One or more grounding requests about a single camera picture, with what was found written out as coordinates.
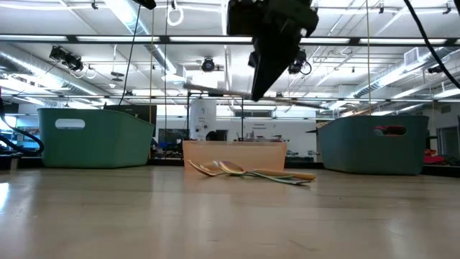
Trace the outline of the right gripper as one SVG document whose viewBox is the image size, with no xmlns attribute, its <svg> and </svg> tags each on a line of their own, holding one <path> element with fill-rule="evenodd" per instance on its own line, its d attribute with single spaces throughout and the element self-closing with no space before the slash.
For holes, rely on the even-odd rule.
<svg viewBox="0 0 460 259">
<path fill-rule="evenodd" d="M 306 31 L 310 36 L 319 22 L 311 0 L 228 0 L 226 34 L 255 36 L 266 29 Z M 252 100 L 259 101 L 299 51 L 300 37 L 260 35 L 254 38 L 256 64 Z"/>
</svg>

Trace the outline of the blue-handled spoon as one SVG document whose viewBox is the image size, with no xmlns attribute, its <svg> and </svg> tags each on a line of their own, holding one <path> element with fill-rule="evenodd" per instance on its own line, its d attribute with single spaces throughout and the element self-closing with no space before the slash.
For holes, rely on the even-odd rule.
<svg viewBox="0 0 460 259">
<path fill-rule="evenodd" d="M 221 169 L 228 171 L 228 172 L 235 172 L 238 170 L 243 169 L 241 166 L 227 162 L 227 161 L 214 161 L 218 167 Z M 287 179 L 287 180 L 280 180 L 277 178 L 264 178 L 267 180 L 271 180 L 274 182 L 278 183 L 283 183 L 283 184 L 289 184 L 289 185 L 294 185 L 294 186 L 301 186 L 305 183 L 310 183 L 314 180 L 316 180 L 316 175 L 314 174 L 308 174 L 308 173 L 296 173 L 296 172 L 287 172 L 287 171 L 274 171 L 274 170 L 266 170 L 266 169 L 254 169 L 254 170 L 262 170 L 262 171 L 267 171 L 267 172 L 280 172 L 280 173 L 289 173 L 294 176 L 294 178 Z"/>
</svg>

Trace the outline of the black overhead light bar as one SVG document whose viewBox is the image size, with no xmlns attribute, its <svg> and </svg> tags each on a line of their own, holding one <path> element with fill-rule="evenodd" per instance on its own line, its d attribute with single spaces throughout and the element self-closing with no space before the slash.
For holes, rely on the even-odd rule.
<svg viewBox="0 0 460 259">
<path fill-rule="evenodd" d="M 14 35 L 0 34 L 0 42 L 18 43 L 52 43 L 52 44 L 105 44 L 127 45 L 134 42 L 138 45 L 149 42 L 162 45 L 250 45 L 251 37 L 239 36 L 151 36 L 141 35 Z M 411 47 L 424 46 L 422 38 L 401 37 L 310 37 L 300 40 L 302 46 L 365 46 L 375 47 Z"/>
</svg>

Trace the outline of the black track spotlights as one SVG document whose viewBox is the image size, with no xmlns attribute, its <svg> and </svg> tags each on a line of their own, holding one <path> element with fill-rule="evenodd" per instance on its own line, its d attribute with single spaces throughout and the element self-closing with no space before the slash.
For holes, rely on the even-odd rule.
<svg viewBox="0 0 460 259">
<path fill-rule="evenodd" d="M 49 58 L 58 63 L 62 63 L 72 72 L 79 72 L 84 68 L 84 64 L 80 56 L 68 52 L 61 46 L 52 46 Z"/>
</svg>

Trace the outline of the orange translucent plastic bin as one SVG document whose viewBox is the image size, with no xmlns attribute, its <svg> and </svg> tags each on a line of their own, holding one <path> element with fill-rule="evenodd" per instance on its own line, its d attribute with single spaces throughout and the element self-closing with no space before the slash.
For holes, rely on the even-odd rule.
<svg viewBox="0 0 460 259">
<path fill-rule="evenodd" d="M 189 160 L 194 163 L 211 164 L 213 161 L 227 161 L 244 170 L 268 169 L 282 171 L 285 168 L 286 142 L 183 142 L 185 169 L 191 171 Z"/>
</svg>

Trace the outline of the large black monitor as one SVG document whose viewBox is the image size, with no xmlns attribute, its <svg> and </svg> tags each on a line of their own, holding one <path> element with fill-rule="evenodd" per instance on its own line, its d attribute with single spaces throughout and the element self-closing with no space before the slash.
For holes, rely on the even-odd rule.
<svg viewBox="0 0 460 259">
<path fill-rule="evenodd" d="M 103 109 L 123 112 L 153 125 L 156 125 L 157 122 L 157 107 L 155 105 L 104 105 Z"/>
</svg>

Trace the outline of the small dark monitor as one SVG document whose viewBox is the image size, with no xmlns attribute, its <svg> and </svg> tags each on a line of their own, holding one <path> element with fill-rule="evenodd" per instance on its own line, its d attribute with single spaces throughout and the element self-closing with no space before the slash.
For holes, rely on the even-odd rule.
<svg viewBox="0 0 460 259">
<path fill-rule="evenodd" d="M 157 143 L 160 146 L 165 146 L 167 144 L 177 144 L 178 140 L 182 140 L 186 136 L 186 129 L 159 129 Z"/>
</svg>

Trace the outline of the dark teal plastic bin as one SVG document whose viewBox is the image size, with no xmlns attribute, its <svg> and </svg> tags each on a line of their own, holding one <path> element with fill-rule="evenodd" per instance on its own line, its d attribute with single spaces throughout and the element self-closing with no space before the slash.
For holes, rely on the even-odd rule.
<svg viewBox="0 0 460 259">
<path fill-rule="evenodd" d="M 325 168 L 354 174 L 415 176 L 423 169 L 427 116 L 352 116 L 318 129 Z"/>
</svg>

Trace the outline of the green plastic bin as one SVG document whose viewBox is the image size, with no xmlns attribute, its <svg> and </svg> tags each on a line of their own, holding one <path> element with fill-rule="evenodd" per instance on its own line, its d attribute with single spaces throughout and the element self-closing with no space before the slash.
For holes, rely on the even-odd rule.
<svg viewBox="0 0 460 259">
<path fill-rule="evenodd" d="M 51 168 L 145 165 L 155 126 L 114 110 L 41 108 L 42 162 Z"/>
</svg>

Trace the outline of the red object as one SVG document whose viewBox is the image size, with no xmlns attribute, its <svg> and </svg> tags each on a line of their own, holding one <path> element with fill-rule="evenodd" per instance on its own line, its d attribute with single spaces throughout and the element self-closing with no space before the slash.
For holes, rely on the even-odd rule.
<svg viewBox="0 0 460 259">
<path fill-rule="evenodd" d="M 426 165 L 444 165 L 445 158 L 438 155 L 436 150 L 425 149 L 425 155 L 423 157 L 423 163 Z"/>
</svg>

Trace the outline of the silver ventilation duct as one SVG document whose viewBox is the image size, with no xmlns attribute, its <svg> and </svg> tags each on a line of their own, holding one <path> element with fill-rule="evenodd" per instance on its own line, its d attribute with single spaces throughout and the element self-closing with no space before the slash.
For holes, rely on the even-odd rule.
<svg viewBox="0 0 460 259">
<path fill-rule="evenodd" d="M 370 83 L 363 82 L 359 84 L 355 91 L 349 94 L 350 98 L 361 98 L 370 91 L 375 91 L 382 87 L 388 86 L 391 83 L 409 75 L 420 69 L 428 69 L 436 66 L 438 62 L 433 57 L 432 53 L 426 47 L 414 47 L 403 55 L 403 61 L 396 65 L 390 66 L 386 70 L 372 76 Z"/>
<path fill-rule="evenodd" d="M 119 21 L 129 30 L 129 32 L 136 34 L 136 36 L 150 37 L 150 30 L 139 16 L 139 10 L 142 8 L 139 4 L 136 4 L 133 0 L 103 1 L 119 19 Z M 147 44 L 143 44 L 143 47 L 153 56 L 154 60 L 160 65 L 161 69 L 167 73 L 177 73 L 177 68 L 165 56 L 164 51 L 159 45 L 152 44 L 151 40 L 148 40 Z"/>
</svg>

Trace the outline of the black metal frame stand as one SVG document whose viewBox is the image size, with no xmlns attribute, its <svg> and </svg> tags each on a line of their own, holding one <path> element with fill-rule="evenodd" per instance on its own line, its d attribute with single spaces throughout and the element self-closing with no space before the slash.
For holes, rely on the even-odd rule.
<svg viewBox="0 0 460 259">
<path fill-rule="evenodd" d="M 210 131 L 216 131 L 218 141 L 241 141 L 247 132 L 245 117 L 235 116 L 236 101 L 219 99 L 216 96 L 188 92 L 185 105 L 185 128 L 187 138 L 206 140 Z"/>
</svg>

